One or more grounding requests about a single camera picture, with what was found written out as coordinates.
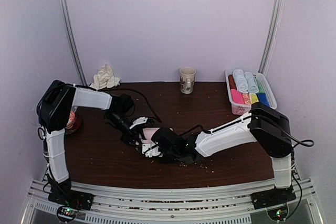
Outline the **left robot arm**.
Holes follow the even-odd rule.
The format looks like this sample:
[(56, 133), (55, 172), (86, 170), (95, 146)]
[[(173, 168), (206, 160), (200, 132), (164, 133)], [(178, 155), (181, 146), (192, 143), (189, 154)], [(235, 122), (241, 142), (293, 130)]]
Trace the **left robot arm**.
[(75, 192), (62, 183), (71, 182), (65, 157), (65, 129), (73, 107), (94, 108), (105, 111), (105, 117), (117, 130), (126, 135), (126, 143), (133, 145), (141, 143), (143, 136), (140, 125), (148, 121), (147, 117), (140, 117), (133, 123), (126, 117), (126, 113), (133, 106), (130, 96), (110, 95), (106, 92), (91, 88), (79, 87), (73, 84), (55, 80), (51, 83), (38, 103), (36, 112), (43, 136), (45, 157), (48, 173), (57, 188), (56, 198), (64, 205), (71, 205), (76, 197)]

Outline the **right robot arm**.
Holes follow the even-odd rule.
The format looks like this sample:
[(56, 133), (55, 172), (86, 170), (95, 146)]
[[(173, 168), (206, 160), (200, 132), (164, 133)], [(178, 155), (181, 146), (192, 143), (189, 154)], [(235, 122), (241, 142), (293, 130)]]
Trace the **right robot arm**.
[(259, 143), (272, 161), (275, 188), (269, 192), (269, 199), (274, 204), (289, 196), (295, 147), (314, 146), (314, 140), (300, 141), (292, 136), (289, 119), (260, 102), (254, 103), (251, 110), (239, 118), (214, 129), (202, 129), (184, 138), (182, 134), (162, 127), (151, 140), (164, 157), (183, 163), (194, 163), (238, 145)]

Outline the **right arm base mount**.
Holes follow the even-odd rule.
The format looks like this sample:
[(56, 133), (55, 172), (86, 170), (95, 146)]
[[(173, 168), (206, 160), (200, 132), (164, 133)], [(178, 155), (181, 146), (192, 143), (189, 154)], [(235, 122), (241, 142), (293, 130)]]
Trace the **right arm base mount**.
[(291, 188), (273, 188), (251, 194), (254, 209), (266, 209), (268, 217), (276, 222), (285, 221), (289, 216), (288, 202), (296, 199), (296, 194)]

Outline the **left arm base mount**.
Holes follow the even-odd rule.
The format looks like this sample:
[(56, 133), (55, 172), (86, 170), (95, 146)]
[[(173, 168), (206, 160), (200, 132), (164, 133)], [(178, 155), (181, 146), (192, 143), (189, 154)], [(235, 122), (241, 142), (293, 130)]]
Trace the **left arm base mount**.
[(79, 211), (90, 210), (93, 203), (94, 195), (80, 191), (71, 191), (71, 195), (59, 195), (56, 192), (51, 192), (48, 200), (59, 204), (56, 210), (56, 217), (59, 221), (68, 223), (73, 221)]

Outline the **red white patterned bowl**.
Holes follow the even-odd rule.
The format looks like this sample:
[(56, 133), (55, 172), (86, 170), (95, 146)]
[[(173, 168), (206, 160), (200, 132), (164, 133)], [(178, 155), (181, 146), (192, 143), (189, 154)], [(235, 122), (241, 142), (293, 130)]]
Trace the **red white patterned bowl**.
[(68, 123), (66, 125), (67, 130), (70, 130), (74, 127), (75, 122), (76, 122), (76, 118), (77, 118), (77, 116), (76, 116), (75, 112), (73, 110), (71, 110), (70, 114), (69, 114), (69, 120), (68, 120)]

